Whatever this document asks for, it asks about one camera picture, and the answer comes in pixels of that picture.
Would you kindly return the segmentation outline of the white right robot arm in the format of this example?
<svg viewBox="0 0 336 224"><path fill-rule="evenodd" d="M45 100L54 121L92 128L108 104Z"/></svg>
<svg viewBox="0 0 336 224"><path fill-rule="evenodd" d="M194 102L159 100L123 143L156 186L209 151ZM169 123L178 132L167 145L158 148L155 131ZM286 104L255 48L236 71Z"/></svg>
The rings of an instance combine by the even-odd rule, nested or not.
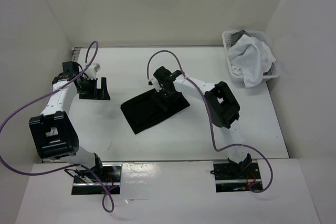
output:
<svg viewBox="0 0 336 224"><path fill-rule="evenodd" d="M228 151L231 175L242 178L248 173L252 158L242 149L244 138L239 129L240 105L226 82L209 83L192 78L181 70L170 72L161 66L149 79L149 84L154 87L159 105L165 110L185 101L184 93L203 101L215 151L231 148Z"/></svg>

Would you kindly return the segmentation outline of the white skirt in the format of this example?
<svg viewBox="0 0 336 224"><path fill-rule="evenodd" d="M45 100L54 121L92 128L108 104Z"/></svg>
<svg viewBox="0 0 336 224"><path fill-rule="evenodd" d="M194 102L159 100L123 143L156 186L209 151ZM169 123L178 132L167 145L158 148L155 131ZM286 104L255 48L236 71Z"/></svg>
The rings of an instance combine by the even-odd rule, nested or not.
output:
<svg viewBox="0 0 336 224"><path fill-rule="evenodd" d="M263 41L248 35L242 35L228 49L228 58L233 73L242 76L247 88L259 85L264 73L276 62L270 48Z"/></svg>

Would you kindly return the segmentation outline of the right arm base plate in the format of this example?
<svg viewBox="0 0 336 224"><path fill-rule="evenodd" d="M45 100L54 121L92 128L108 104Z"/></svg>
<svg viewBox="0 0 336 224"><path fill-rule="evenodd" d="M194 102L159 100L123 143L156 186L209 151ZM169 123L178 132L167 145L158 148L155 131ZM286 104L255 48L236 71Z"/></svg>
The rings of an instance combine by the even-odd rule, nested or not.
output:
<svg viewBox="0 0 336 224"><path fill-rule="evenodd" d="M228 162L214 162L210 173L214 176L217 193L263 190L257 162L252 162L238 177L230 171Z"/></svg>

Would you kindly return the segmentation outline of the dark grey garment in basket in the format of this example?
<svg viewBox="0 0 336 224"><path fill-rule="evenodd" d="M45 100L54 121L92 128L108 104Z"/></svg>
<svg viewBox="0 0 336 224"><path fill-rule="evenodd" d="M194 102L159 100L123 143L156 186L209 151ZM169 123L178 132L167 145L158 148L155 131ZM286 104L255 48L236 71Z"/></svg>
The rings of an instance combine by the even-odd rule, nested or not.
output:
<svg viewBox="0 0 336 224"><path fill-rule="evenodd" d="M250 34L247 31L245 31L245 30L240 30L240 31L237 31L237 32L233 33L231 35L231 43L230 43L230 45L234 46L240 40L240 38L243 35L246 35L248 37L250 36Z"/></svg>

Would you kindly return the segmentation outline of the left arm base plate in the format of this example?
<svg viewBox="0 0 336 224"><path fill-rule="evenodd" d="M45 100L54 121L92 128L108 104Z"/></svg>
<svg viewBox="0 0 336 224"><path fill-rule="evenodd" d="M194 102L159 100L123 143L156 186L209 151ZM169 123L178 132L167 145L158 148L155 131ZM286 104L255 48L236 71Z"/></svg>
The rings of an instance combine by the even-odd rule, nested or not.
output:
<svg viewBox="0 0 336 224"><path fill-rule="evenodd" d="M93 171L110 194L118 195L120 193L121 164L103 165L100 171ZM67 168L64 169L64 172L73 178L72 195L103 195L105 193L99 181L87 169L76 170Z"/></svg>

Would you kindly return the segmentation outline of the black skirt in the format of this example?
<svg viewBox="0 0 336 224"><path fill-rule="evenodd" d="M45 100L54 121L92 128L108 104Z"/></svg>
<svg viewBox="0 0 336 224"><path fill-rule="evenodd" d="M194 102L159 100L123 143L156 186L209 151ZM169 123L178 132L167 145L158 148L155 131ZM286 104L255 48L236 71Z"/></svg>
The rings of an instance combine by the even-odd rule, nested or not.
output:
<svg viewBox="0 0 336 224"><path fill-rule="evenodd" d="M175 110L162 110L155 89L125 101L120 109L134 134L149 129L190 106L181 94Z"/></svg>

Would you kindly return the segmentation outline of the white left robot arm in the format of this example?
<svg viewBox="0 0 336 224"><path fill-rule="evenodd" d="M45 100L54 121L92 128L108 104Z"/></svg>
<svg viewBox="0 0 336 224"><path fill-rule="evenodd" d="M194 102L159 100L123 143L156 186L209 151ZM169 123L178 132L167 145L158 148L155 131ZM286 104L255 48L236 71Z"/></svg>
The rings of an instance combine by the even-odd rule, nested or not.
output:
<svg viewBox="0 0 336 224"><path fill-rule="evenodd" d="M41 159L77 164L76 172L80 177L87 176L98 182L108 174L99 156L80 146L68 113L76 96L84 100L110 100L107 80L101 78L101 87L97 87L97 72L100 70L97 63L88 66L77 80L73 78L79 74L80 64L68 61L62 67L63 72L52 81L54 94L41 114L30 118L29 128Z"/></svg>

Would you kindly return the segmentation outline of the white plastic basket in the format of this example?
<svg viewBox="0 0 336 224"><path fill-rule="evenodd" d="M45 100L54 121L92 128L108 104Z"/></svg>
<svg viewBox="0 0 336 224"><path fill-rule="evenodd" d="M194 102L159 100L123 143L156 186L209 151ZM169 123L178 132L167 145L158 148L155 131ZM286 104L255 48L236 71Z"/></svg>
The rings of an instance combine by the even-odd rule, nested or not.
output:
<svg viewBox="0 0 336 224"><path fill-rule="evenodd" d="M229 75L233 83L243 83L244 82L243 77L233 73L232 67L230 64L230 59L228 57L228 49L231 47L231 42L232 42L231 36L232 34L238 31L239 30L227 30L222 33L224 55L225 55L226 62L228 65ZM274 53L273 48L272 48L272 42L269 36L265 32L260 31L260 30L246 30L246 32L250 34L252 37L256 37L258 40L264 42L270 48L270 51ZM263 74L263 81L266 82L270 79L277 78L279 76L280 76L280 69L278 67L278 62L276 61L272 63L270 69Z"/></svg>

